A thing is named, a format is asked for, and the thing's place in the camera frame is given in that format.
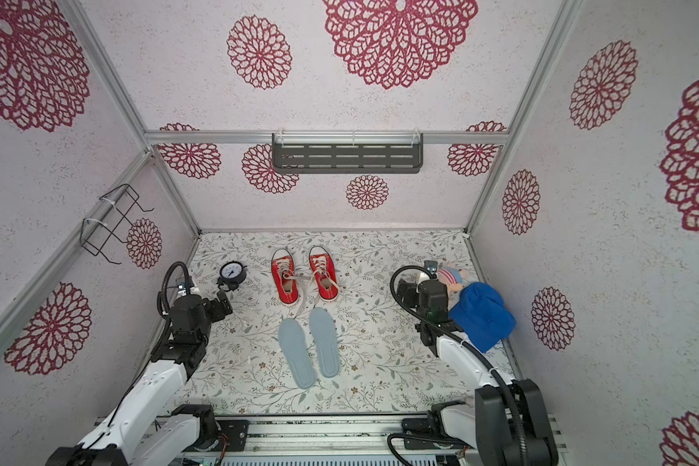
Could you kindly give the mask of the red canvas sneaker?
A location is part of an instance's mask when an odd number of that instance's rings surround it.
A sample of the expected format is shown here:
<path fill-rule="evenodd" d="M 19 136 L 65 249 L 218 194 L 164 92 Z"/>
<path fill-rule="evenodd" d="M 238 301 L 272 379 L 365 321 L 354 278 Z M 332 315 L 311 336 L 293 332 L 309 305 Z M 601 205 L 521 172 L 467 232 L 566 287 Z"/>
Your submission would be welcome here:
<path fill-rule="evenodd" d="M 321 246 L 314 246 L 309 252 L 309 265 L 318 286 L 318 295 L 324 301 L 335 300 L 340 292 L 336 269 L 330 253 Z"/>
<path fill-rule="evenodd" d="M 271 272 L 280 301 L 287 306 L 295 304 L 299 291 L 294 261 L 288 250 L 279 249 L 273 253 Z"/>

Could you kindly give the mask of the light blue insole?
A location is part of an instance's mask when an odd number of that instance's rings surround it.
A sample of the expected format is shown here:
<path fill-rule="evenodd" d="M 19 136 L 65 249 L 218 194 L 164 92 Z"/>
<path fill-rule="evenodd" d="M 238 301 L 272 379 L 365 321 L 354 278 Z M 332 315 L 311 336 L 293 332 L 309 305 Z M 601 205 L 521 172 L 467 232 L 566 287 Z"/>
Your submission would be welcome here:
<path fill-rule="evenodd" d="M 286 318 L 280 324 L 278 341 L 295 384 L 301 389 L 311 388 L 316 383 L 316 370 L 302 326 L 294 318 Z"/>
<path fill-rule="evenodd" d="M 314 308 L 309 316 L 318 366 L 324 378 L 334 378 L 341 370 L 339 343 L 335 322 L 324 308 Z"/>

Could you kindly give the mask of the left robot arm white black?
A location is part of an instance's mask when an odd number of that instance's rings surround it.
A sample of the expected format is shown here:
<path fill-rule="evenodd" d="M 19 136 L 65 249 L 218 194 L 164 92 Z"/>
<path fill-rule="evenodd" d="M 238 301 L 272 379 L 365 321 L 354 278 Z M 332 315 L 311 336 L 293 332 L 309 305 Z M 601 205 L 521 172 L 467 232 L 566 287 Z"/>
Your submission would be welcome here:
<path fill-rule="evenodd" d="M 177 261 L 165 273 L 156 306 L 165 328 L 145 369 L 112 413 L 76 446 L 53 452 L 49 465 L 167 465 L 185 450 L 209 452 L 224 441 L 207 404 L 180 405 L 157 432 L 147 432 L 204 360 L 212 325 L 232 314 L 225 294 L 196 293 L 188 266 Z"/>

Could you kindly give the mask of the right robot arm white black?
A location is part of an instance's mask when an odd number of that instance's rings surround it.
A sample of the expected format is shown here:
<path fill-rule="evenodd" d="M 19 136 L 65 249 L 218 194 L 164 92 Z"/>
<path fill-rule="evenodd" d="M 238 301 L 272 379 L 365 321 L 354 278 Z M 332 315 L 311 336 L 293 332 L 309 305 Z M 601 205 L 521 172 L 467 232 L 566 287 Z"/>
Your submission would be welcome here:
<path fill-rule="evenodd" d="M 542 392 L 532 380 L 498 369 L 486 353 L 515 329 L 515 318 L 486 283 L 458 283 L 434 261 L 397 269 L 389 280 L 399 307 L 416 319 L 423 345 L 471 390 L 470 400 L 439 403 L 425 423 L 406 419 L 386 444 L 406 450 L 473 450 L 483 465 L 557 465 L 559 451 Z"/>

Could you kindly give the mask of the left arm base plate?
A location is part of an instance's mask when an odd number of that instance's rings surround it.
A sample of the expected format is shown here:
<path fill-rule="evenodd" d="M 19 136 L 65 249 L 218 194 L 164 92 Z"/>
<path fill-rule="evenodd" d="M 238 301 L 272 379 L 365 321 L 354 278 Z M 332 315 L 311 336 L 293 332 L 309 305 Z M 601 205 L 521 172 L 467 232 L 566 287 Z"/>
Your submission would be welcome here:
<path fill-rule="evenodd" d="M 250 422 L 245 419 L 219 419 L 217 421 L 217 442 L 211 452 L 244 452 L 249 436 Z"/>

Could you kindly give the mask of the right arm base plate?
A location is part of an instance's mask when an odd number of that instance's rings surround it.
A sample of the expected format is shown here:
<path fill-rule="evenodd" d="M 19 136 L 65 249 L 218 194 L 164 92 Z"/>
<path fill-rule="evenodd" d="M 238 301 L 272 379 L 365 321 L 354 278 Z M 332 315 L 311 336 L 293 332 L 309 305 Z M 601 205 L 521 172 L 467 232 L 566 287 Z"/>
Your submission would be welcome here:
<path fill-rule="evenodd" d="M 401 426 L 403 433 L 407 436 L 416 436 L 424 438 L 433 438 L 435 432 L 430 426 L 428 419 L 419 417 L 405 417 L 402 419 Z M 450 448 L 450 444 L 440 442 L 430 442 L 421 440 L 404 439 L 403 445 L 406 450 L 446 450 Z"/>

